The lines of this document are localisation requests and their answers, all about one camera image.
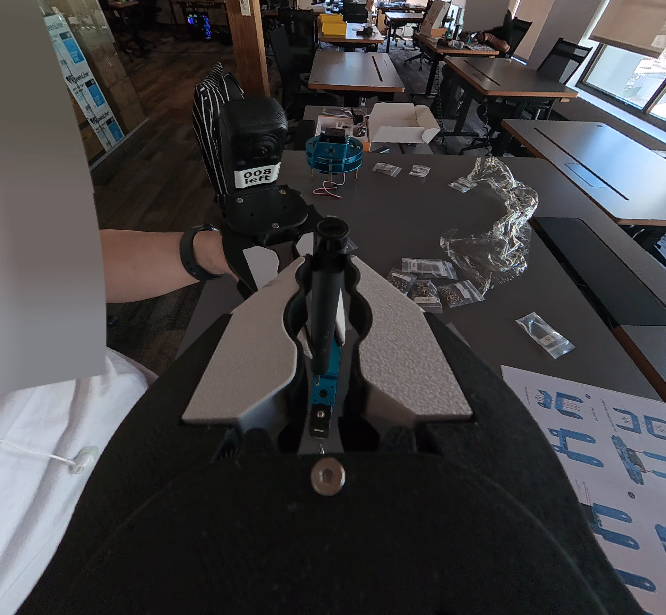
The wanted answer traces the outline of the wooden pillar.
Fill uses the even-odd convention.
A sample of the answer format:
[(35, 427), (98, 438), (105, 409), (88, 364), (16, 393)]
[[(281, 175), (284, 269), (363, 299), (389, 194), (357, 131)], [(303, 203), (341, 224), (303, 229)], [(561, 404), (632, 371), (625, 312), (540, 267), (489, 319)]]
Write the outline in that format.
[(242, 16), (239, 0), (224, 0), (237, 64), (237, 78), (249, 96), (271, 96), (259, 0), (250, 0), (252, 16)]

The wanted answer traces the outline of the person's white shirt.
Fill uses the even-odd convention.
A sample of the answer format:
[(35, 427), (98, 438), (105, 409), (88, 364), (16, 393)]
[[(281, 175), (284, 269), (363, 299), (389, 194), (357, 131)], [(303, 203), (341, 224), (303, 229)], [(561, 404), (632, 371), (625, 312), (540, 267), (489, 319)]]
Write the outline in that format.
[(1, 613), (14, 614), (52, 559), (91, 469), (73, 460), (104, 452), (156, 375), (110, 348), (104, 373), (1, 395)]

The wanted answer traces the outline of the side window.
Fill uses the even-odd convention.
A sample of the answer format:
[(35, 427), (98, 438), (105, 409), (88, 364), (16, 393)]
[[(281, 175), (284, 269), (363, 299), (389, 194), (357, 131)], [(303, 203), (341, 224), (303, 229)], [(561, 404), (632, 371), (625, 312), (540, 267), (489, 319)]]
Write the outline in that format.
[(600, 45), (578, 86), (623, 111), (665, 128), (665, 52), (657, 58)]

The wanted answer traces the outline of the wood-edged office desk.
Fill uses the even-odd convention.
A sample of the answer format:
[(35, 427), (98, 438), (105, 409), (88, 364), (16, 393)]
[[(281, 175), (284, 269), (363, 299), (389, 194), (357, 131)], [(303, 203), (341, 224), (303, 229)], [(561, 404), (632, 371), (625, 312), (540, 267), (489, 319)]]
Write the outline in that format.
[(509, 119), (502, 127), (617, 224), (665, 227), (665, 158), (656, 152), (597, 122)]
[(358, 93), (403, 93), (388, 53), (317, 51), (308, 86), (311, 89)]
[(347, 23), (346, 37), (323, 37), (321, 28), (318, 30), (318, 41), (342, 48), (345, 52), (362, 49), (364, 52), (378, 52), (379, 46), (386, 38), (380, 34), (375, 25)]
[(484, 97), (528, 97), (568, 101), (578, 92), (555, 80), (545, 78), (521, 63), (497, 58), (446, 57), (462, 82)]

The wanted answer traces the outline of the black wristband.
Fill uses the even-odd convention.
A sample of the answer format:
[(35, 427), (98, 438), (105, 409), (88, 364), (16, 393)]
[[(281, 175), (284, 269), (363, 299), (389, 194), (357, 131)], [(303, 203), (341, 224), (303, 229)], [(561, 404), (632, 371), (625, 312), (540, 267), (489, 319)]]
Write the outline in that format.
[(180, 243), (179, 243), (180, 261), (182, 263), (182, 266), (188, 272), (188, 274), (190, 274), (191, 277), (193, 277), (197, 281), (204, 281), (204, 282), (218, 279), (223, 275), (222, 273), (212, 273), (206, 270), (196, 260), (195, 248), (194, 248), (195, 237), (199, 233), (206, 231), (210, 231), (218, 236), (221, 236), (220, 229), (217, 229), (211, 224), (204, 224), (191, 227), (186, 231), (184, 231), (184, 233), (180, 238)]

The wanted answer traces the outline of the blue round turntable base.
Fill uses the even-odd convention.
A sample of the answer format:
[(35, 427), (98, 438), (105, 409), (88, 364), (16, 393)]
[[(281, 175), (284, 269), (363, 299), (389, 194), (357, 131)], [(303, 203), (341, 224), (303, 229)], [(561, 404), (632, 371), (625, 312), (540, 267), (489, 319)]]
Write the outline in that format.
[(315, 171), (329, 176), (352, 171), (358, 173), (363, 152), (363, 143), (348, 136), (345, 129), (325, 129), (305, 143), (306, 162), (311, 169), (311, 178)]

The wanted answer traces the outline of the black electric screwdriver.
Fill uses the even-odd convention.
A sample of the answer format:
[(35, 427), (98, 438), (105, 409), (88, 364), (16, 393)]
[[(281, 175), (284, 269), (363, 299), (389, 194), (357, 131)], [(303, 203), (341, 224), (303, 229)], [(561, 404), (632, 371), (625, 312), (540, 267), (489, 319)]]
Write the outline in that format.
[(311, 370), (315, 378), (329, 368), (340, 289), (346, 265), (349, 227), (338, 217), (326, 217), (315, 228), (312, 257)]

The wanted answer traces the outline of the beige roller blind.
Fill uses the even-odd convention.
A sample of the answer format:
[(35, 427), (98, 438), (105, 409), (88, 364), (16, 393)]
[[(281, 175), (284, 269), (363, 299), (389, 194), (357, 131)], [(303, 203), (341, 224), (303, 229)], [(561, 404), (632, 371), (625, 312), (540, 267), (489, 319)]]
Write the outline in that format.
[(590, 38), (658, 58), (665, 49), (665, 0), (610, 0)]

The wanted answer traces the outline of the open instruction booklet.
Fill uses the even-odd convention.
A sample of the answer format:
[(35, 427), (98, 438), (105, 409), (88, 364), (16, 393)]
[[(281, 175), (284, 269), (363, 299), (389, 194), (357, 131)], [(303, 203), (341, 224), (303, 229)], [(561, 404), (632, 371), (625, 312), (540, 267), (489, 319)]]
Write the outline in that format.
[(591, 531), (646, 614), (665, 613), (665, 403), (502, 366)]

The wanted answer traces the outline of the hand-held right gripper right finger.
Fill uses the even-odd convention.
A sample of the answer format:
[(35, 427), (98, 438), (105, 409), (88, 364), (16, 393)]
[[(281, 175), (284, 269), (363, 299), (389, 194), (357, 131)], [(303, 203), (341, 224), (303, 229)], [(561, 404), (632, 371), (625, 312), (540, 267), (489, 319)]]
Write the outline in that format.
[(345, 416), (365, 420), (379, 433), (470, 420), (470, 405), (417, 304), (355, 255), (348, 257), (345, 287), (358, 334)]

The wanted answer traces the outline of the blue metal bracket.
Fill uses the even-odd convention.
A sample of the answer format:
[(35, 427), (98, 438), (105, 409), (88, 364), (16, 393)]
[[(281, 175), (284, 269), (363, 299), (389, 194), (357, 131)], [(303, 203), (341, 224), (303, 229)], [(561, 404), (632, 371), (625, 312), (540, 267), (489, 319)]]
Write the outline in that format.
[(332, 340), (328, 370), (313, 377), (311, 403), (332, 408), (335, 405), (340, 368), (340, 345), (336, 337)]

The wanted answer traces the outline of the zip bag of metal rings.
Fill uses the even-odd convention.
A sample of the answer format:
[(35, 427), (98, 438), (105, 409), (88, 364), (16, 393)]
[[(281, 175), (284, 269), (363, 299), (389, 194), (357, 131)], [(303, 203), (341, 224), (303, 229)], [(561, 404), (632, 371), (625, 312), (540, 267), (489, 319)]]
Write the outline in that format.
[(452, 309), (484, 300), (483, 295), (469, 280), (460, 280), (443, 285), (438, 284), (436, 288), (442, 302)]

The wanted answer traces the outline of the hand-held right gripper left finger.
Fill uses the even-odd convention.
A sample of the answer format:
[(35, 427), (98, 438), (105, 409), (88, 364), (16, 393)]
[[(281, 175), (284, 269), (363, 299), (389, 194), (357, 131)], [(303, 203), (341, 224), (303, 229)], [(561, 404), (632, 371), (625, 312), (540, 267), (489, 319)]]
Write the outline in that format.
[(285, 311), (303, 291), (299, 257), (231, 314), (182, 415), (190, 425), (231, 424), (302, 435), (307, 410), (302, 346)]

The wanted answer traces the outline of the zip bag of short screws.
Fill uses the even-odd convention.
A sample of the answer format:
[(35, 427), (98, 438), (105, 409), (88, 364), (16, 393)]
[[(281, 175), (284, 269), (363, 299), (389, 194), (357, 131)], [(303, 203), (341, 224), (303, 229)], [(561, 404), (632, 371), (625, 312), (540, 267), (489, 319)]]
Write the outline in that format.
[(409, 298), (425, 313), (441, 314), (443, 311), (438, 290), (430, 279), (414, 281)]

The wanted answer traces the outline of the crumpled clear plastic wrap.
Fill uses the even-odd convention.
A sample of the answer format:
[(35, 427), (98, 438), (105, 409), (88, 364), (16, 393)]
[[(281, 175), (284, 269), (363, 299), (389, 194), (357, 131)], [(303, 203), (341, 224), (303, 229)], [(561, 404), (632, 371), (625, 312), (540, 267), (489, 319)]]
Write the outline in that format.
[(491, 231), (457, 238), (456, 229), (445, 232), (439, 244), (451, 261), (467, 273), (483, 297), (511, 281), (528, 268), (532, 229), (529, 220), (538, 206), (535, 189), (516, 180), (511, 170), (496, 157), (478, 157), (468, 176), (487, 185), (504, 203), (505, 215)]

